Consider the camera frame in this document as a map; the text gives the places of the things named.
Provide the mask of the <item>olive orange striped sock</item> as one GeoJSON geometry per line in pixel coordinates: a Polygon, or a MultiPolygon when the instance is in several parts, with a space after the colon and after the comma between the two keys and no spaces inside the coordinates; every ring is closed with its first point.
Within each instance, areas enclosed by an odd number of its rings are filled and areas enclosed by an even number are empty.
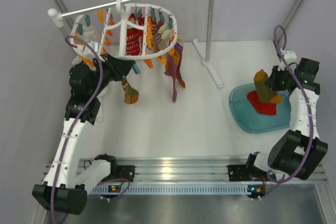
{"type": "Polygon", "coordinates": [[[136,103],[139,99],[139,92],[131,87],[126,77],[122,79],[121,84],[124,90],[124,103],[126,104],[136,103]]]}

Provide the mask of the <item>white oval clip hanger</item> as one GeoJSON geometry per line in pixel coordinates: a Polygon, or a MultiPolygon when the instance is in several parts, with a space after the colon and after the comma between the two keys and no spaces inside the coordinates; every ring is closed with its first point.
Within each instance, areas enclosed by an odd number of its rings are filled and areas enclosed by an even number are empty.
{"type": "MultiPolygon", "coordinates": [[[[123,5],[122,0],[117,0],[116,3],[116,11],[120,16],[120,20],[118,22],[113,21],[112,9],[108,8],[106,10],[100,9],[98,10],[98,19],[101,23],[103,23],[103,29],[101,32],[98,32],[101,35],[101,40],[99,42],[99,55],[102,56],[108,52],[107,47],[111,45],[110,36],[112,36],[113,32],[119,32],[119,50],[116,55],[116,58],[122,60],[144,60],[150,61],[151,59],[157,59],[160,61],[160,56],[166,54],[170,51],[177,42],[177,37],[171,42],[169,46],[165,49],[153,53],[152,49],[152,25],[150,18],[155,22],[168,23],[170,28],[174,29],[174,32],[178,34],[177,29],[177,20],[173,13],[169,10],[157,6],[157,5],[149,5],[149,4],[136,4],[136,3],[128,3],[123,5]],[[139,26],[128,21],[130,15],[135,13],[136,17],[142,15],[143,25],[139,26]],[[127,47],[127,26],[130,25],[138,30],[143,31],[142,45],[141,45],[141,54],[138,56],[127,55],[126,47],[127,47]]],[[[72,27],[71,35],[75,37],[79,37],[79,35],[83,34],[83,26],[89,27],[92,25],[90,17],[88,14],[84,13],[78,15],[75,19],[75,23],[72,27]]]]}

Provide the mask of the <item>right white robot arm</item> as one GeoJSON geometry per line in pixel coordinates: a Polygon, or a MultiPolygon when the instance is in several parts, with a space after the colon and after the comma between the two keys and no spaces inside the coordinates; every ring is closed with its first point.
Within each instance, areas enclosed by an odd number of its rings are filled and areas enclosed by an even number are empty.
{"type": "Polygon", "coordinates": [[[271,75],[258,73],[257,83],[274,94],[288,91],[290,103],[289,130],[275,144],[268,155],[250,154],[245,174],[258,180],[263,174],[278,184],[292,178],[306,180],[317,168],[328,151],[317,130],[316,105],[320,85],[315,82],[319,62],[301,58],[293,69],[282,63],[272,68],[271,75]]]}

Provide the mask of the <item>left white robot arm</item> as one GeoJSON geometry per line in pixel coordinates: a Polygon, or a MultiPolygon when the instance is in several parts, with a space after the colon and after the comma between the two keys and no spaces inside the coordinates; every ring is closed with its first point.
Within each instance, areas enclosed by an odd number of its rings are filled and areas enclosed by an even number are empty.
{"type": "Polygon", "coordinates": [[[77,173],[80,155],[93,128],[101,106],[97,96],[111,82],[119,82],[132,70],[133,60],[103,55],[94,61],[95,70],[84,62],[69,71],[71,96],[66,106],[64,128],[52,165],[41,184],[33,187],[32,196],[46,210],[79,215],[89,193],[101,182],[120,179],[114,156],[100,154],[81,174],[77,173]]]}

